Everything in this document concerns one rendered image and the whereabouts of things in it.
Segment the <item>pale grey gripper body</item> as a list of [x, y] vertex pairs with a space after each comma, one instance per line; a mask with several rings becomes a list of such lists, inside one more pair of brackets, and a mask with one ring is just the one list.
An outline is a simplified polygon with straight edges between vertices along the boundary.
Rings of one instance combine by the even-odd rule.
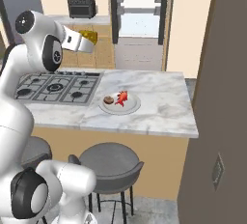
[[95, 45], [90, 40], [82, 37], [78, 45], [78, 51], [92, 53], [94, 50], [94, 46]]

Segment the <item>yellow cheese wedge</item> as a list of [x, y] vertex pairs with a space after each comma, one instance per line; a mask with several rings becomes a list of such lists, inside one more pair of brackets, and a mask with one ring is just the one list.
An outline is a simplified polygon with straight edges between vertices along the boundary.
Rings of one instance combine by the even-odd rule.
[[79, 33], [81, 35], [81, 44], [92, 43], [93, 45], [96, 45], [97, 32], [91, 30], [80, 30]]

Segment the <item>black fridge door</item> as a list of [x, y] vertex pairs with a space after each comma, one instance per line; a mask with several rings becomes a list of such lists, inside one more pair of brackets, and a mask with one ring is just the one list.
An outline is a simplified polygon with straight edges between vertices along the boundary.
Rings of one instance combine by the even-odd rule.
[[162, 45], [164, 41], [164, 32], [165, 32], [165, 17], [167, 9], [167, 0], [160, 1], [160, 10], [159, 10], [159, 31], [158, 31], [158, 44]]
[[124, 0], [110, 0], [111, 1], [111, 22], [112, 22], [112, 43], [117, 44], [119, 39], [119, 31], [121, 28], [121, 15], [124, 9], [121, 3]]

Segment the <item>grey fridge drawer front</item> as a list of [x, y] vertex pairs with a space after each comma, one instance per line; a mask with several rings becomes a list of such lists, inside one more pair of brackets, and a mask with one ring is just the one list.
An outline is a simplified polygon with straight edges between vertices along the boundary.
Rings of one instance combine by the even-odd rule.
[[163, 46], [156, 38], [119, 38], [114, 45], [117, 70], [161, 70]]

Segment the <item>open fridge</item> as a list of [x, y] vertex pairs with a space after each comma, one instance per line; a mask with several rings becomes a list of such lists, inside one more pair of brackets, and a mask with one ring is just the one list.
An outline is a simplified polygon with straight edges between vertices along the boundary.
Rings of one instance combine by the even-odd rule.
[[[119, 38], [158, 39], [160, 6], [159, 0], [123, 0], [121, 3], [123, 14], [121, 15]], [[167, 0], [161, 70], [166, 69], [166, 50], [169, 42], [172, 9], [173, 0]]]

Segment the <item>red fish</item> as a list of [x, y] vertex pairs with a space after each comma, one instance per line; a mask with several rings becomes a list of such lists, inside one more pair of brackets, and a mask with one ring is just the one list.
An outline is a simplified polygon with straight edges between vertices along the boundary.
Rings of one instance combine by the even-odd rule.
[[117, 101], [116, 104], [120, 104], [121, 106], [124, 106], [124, 102], [127, 101], [127, 91], [120, 91], [117, 94]]

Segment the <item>white round plate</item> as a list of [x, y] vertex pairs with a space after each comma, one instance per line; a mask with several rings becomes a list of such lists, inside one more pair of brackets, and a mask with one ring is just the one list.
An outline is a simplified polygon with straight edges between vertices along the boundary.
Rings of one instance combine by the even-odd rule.
[[[127, 91], [127, 101], [124, 102], [124, 106], [116, 104], [118, 93], [119, 92], [105, 94], [99, 101], [98, 106], [100, 107], [100, 109], [112, 115], [127, 115], [134, 113], [140, 108], [141, 100], [135, 94], [132, 94], [129, 91]], [[103, 101], [103, 99], [107, 96], [110, 96], [114, 99], [114, 102], [112, 104], [106, 104]]]

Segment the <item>marble-topped island counter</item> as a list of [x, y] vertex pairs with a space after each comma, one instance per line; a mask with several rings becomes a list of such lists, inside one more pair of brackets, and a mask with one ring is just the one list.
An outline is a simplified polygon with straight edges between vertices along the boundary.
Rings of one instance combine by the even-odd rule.
[[[128, 90], [141, 100], [133, 114], [103, 112], [103, 96]], [[65, 161], [94, 144], [127, 145], [145, 162], [134, 185], [137, 196], [175, 200], [188, 141], [198, 136], [191, 101], [181, 72], [105, 70], [88, 106], [28, 103], [34, 115], [33, 134]]]

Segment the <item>black toaster oven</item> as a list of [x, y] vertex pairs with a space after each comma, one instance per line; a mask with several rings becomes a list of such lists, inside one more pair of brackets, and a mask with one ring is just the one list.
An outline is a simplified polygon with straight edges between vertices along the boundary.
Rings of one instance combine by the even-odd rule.
[[93, 18], [96, 15], [96, 0], [68, 0], [71, 18]]

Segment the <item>grey gas hob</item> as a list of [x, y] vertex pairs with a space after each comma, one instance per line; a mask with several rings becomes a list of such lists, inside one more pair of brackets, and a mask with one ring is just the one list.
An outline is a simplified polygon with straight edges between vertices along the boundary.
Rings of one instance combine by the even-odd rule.
[[14, 97], [24, 103], [88, 106], [102, 72], [62, 71], [22, 76]]

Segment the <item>grey round stool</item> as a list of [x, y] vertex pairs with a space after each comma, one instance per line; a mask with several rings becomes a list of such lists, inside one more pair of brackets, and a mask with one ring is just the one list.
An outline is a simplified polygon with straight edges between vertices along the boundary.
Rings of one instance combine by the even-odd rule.
[[113, 200], [114, 204], [122, 204], [123, 224], [127, 224], [126, 205], [133, 207], [133, 185], [139, 178], [144, 162], [128, 146], [105, 142], [93, 145], [79, 157], [69, 155], [69, 162], [84, 165], [96, 173], [96, 188], [94, 193], [97, 199], [98, 211], [101, 211], [103, 200], [101, 195], [121, 194], [121, 200]]
[[52, 158], [50, 145], [42, 138], [31, 136], [24, 149], [21, 166], [23, 169], [31, 167], [36, 169], [44, 160]]

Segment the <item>grey wall socket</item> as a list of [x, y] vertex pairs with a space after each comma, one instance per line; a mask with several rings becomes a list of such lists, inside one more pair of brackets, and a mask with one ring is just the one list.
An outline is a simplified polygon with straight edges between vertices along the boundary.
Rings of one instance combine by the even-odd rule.
[[225, 172], [224, 162], [223, 162], [222, 156], [218, 154], [216, 161], [213, 165], [212, 174], [211, 174], [211, 180], [212, 180], [214, 190], [217, 190], [224, 172]]

